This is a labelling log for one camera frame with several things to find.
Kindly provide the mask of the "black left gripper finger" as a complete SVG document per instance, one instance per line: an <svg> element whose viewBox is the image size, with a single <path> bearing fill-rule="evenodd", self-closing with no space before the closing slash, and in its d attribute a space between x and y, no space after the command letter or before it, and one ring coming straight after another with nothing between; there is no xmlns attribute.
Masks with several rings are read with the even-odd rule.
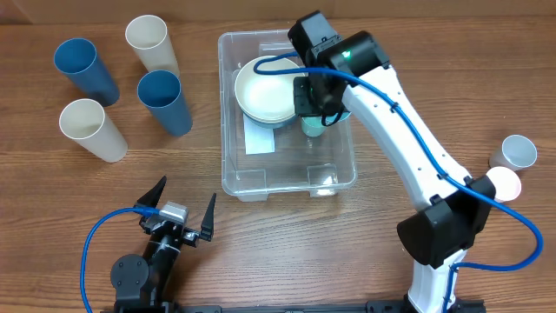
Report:
<svg viewBox="0 0 556 313"><path fill-rule="evenodd" d="M155 208L163 193L166 182L167 182L167 177L163 176L151 190L149 190L147 193L145 193L136 201L136 207Z"/></svg>
<svg viewBox="0 0 556 313"><path fill-rule="evenodd" d="M209 201L208 208L205 212L201 223L200 238L210 242L214 235L214 210L215 210L216 193L214 193Z"/></svg>

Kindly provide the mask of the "light blue small cup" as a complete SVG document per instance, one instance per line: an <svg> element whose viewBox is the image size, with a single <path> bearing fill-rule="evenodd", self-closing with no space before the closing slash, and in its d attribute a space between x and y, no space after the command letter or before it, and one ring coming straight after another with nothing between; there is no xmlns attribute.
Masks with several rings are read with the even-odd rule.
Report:
<svg viewBox="0 0 556 313"><path fill-rule="evenodd" d="M326 117L325 124L330 125L330 124L341 122L341 121L349 118L350 115L351 115L350 111L344 111L341 115L335 114L334 116Z"/></svg>

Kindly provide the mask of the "green small cup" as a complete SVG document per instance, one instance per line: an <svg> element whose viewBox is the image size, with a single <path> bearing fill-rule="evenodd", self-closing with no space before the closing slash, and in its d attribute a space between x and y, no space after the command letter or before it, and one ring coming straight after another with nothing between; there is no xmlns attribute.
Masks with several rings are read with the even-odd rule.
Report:
<svg viewBox="0 0 556 313"><path fill-rule="evenodd" d="M301 129L308 137L319 137L325 132L326 128L320 117L303 117L301 120Z"/></svg>

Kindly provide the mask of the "blue bowl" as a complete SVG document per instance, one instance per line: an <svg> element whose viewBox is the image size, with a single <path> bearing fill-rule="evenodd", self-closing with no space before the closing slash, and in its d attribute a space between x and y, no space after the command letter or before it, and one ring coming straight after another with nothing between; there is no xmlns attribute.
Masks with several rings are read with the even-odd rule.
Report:
<svg viewBox="0 0 556 313"><path fill-rule="evenodd" d="M242 108L242 113L256 121L261 127L279 129L293 124L297 120L293 105L285 109Z"/></svg>

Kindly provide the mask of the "cream tall cup front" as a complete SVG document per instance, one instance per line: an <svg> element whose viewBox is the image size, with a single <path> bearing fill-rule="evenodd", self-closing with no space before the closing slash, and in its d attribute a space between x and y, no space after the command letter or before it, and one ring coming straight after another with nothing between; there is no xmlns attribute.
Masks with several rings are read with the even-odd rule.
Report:
<svg viewBox="0 0 556 313"><path fill-rule="evenodd" d="M58 124L67 138L104 162L118 162L127 154L128 144L122 133L103 106L93 99L69 103L61 112Z"/></svg>

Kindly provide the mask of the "grey small cup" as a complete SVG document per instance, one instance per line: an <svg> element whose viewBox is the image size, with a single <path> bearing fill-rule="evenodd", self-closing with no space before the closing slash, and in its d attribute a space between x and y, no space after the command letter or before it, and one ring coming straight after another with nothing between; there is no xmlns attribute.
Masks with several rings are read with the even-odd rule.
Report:
<svg viewBox="0 0 556 313"><path fill-rule="evenodd" d="M534 143L522 135L506 137L500 147L490 156L489 166L506 167L517 171L535 164L538 151Z"/></svg>

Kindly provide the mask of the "pink small cup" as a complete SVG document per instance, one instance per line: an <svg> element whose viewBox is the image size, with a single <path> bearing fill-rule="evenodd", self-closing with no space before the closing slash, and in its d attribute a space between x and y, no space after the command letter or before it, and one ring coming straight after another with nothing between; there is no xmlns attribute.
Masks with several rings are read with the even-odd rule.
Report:
<svg viewBox="0 0 556 313"><path fill-rule="evenodd" d="M519 176L514 171L497 166L491 168L486 176L495 187L494 200L496 202L510 202L520 195L522 185Z"/></svg>

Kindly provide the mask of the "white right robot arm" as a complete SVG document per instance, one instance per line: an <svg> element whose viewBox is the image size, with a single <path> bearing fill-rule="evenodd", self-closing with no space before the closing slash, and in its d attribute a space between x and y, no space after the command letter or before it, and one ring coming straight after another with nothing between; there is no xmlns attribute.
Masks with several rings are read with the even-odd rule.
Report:
<svg viewBox="0 0 556 313"><path fill-rule="evenodd" d="M296 21L288 38L306 68L295 79L295 113L331 125L344 113L364 124L404 183L416 213L397 233L414 260L403 312L483 312L482 301L454 294L451 266L463 260L486 224L491 206L454 185L454 179L492 200L487 176L472 178L442 148L401 88L394 67L373 36L342 38L319 12Z"/></svg>

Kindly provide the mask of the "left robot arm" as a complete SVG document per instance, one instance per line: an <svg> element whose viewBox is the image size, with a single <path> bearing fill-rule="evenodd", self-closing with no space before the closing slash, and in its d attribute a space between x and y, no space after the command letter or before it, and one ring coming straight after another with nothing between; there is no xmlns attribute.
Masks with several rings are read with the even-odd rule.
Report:
<svg viewBox="0 0 556 313"><path fill-rule="evenodd" d="M141 255L122 256L112 266L110 281L116 290L115 312L185 311L177 301L165 297L165 290L182 246L194 248L201 240L212 240L216 195L209 201L201 228L194 230L187 226L186 206L167 202L157 209L166 182L167 178L162 177L134 205L142 214L139 225L149 235L149 241Z"/></svg>

